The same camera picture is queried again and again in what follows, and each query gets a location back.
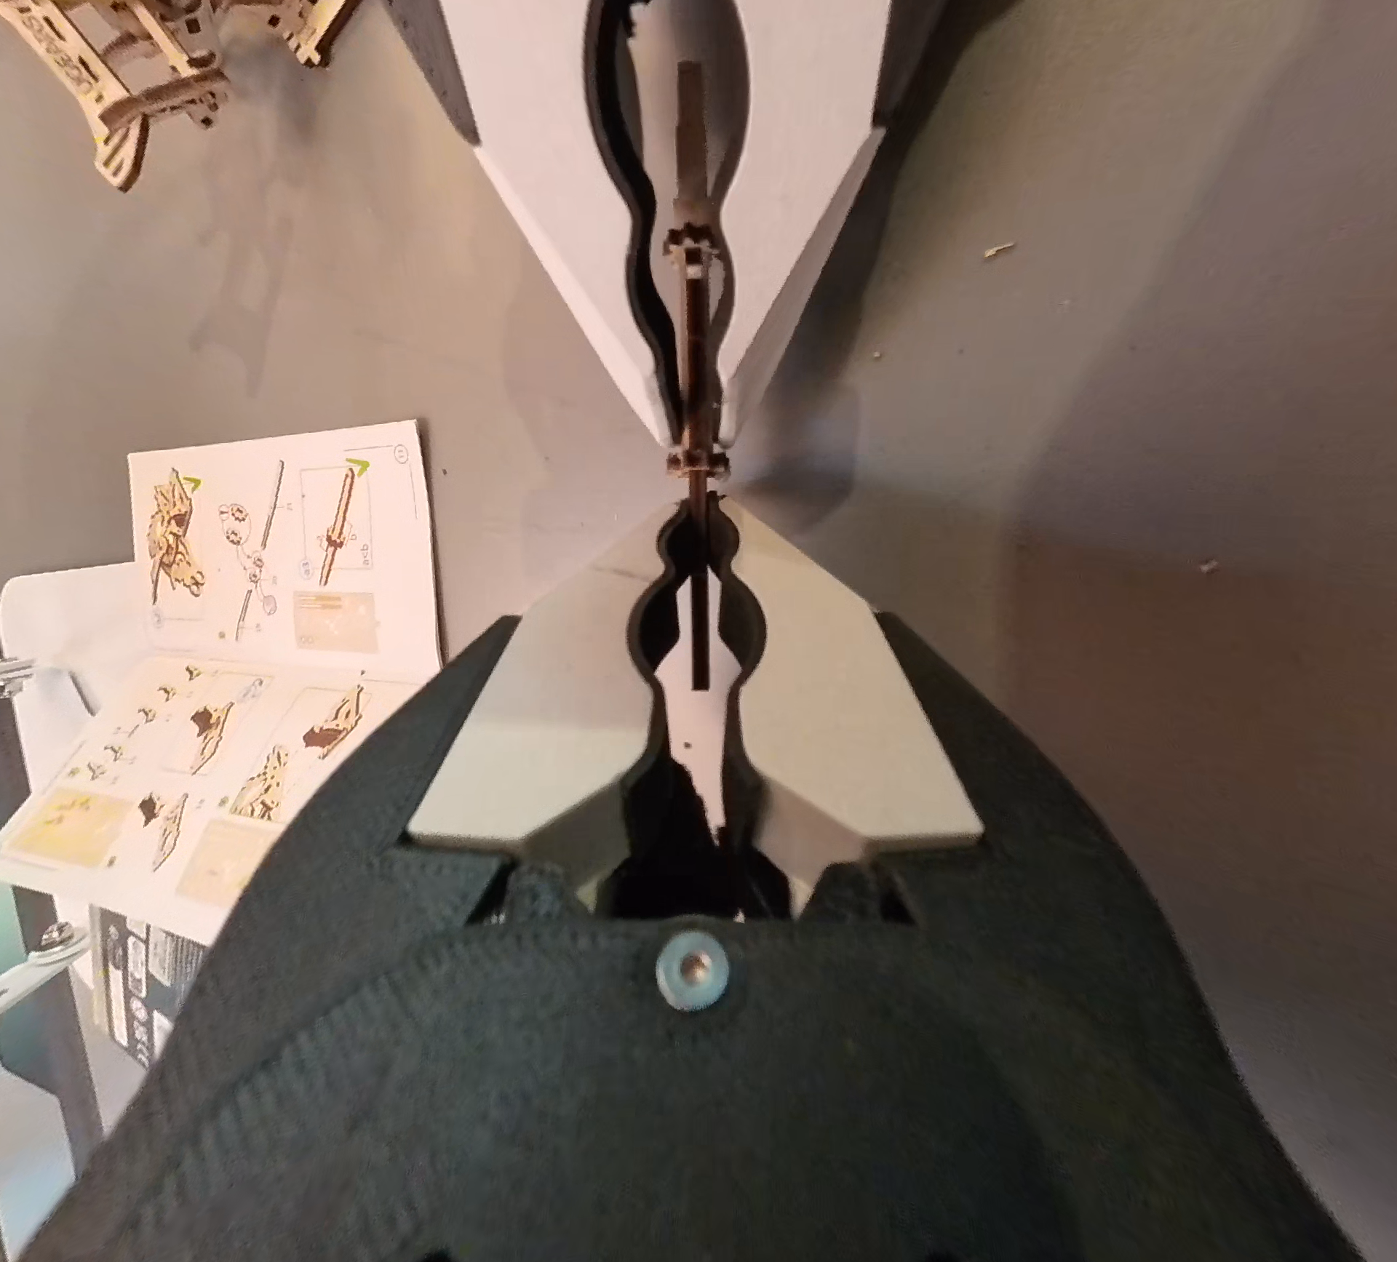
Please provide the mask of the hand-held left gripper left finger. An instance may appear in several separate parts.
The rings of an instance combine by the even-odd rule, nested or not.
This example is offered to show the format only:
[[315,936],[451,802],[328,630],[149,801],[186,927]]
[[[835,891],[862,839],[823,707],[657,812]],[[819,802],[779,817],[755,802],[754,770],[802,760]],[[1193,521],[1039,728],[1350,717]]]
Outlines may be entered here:
[[560,869],[578,891],[700,865],[660,666],[680,642],[686,512],[667,503],[515,625],[409,819],[409,839]]

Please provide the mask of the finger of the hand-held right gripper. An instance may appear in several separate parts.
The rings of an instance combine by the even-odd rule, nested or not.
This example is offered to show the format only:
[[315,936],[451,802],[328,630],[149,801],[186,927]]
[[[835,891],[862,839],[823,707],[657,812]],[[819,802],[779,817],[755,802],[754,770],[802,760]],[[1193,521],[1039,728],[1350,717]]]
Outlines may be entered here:
[[732,449],[773,383],[883,141],[895,0],[735,0],[748,109],[723,196],[732,263],[715,368]]
[[621,396],[672,449],[674,333],[642,234],[655,190],[604,98],[608,0],[440,0],[481,168],[533,246]]

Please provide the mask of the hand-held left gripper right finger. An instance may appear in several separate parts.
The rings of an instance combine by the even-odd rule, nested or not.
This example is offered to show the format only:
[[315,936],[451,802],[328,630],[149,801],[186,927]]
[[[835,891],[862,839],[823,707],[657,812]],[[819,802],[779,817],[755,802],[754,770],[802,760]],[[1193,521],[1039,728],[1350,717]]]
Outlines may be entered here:
[[879,611],[739,502],[709,507],[730,695],[724,815],[791,909],[832,865],[969,848],[984,822]]

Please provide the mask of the wooden axle stick with gears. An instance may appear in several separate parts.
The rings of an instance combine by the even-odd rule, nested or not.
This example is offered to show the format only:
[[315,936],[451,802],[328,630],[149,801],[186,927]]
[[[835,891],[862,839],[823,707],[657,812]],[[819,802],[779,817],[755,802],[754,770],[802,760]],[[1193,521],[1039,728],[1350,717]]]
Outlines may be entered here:
[[679,355],[684,390],[680,437],[674,472],[686,477],[691,521],[691,682],[712,682],[709,635],[709,497],[727,455],[718,439],[720,393],[715,389],[709,278],[720,254],[720,214],[708,179],[708,83],[697,59],[675,73],[675,199],[667,255],[679,275]]

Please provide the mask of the white instruction booklet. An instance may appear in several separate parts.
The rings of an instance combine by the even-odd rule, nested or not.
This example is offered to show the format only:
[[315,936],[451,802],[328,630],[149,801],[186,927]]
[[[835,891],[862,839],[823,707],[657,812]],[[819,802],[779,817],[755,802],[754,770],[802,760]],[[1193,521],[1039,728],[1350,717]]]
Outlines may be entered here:
[[128,455],[153,657],[2,824],[2,882],[218,936],[274,845],[443,666],[417,425]]

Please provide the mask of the black cardboard kit box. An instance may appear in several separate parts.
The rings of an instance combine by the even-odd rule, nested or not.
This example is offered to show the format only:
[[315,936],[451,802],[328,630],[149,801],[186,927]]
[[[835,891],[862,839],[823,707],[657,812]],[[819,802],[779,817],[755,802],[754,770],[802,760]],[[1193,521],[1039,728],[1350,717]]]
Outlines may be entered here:
[[141,1068],[168,1046],[207,946],[107,906],[90,906],[96,1027]]

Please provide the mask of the pale wooden document stand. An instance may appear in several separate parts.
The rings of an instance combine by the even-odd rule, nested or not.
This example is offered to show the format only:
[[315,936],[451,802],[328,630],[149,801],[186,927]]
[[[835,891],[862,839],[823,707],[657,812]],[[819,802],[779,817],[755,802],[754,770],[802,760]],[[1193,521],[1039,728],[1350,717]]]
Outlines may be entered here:
[[[41,793],[75,749],[90,718],[117,700],[136,669],[153,657],[142,611],[136,605],[136,564],[87,567],[14,577],[2,589],[2,663],[19,666],[19,687],[2,700],[14,720],[17,776],[2,789],[7,822],[29,795]],[[59,909],[41,915],[46,934],[73,915],[73,939],[53,952],[23,961],[2,971],[2,1012],[23,1006],[57,977],[77,970],[107,1004],[117,975],[128,965],[122,936],[145,951],[149,927],[90,900],[59,895]]]

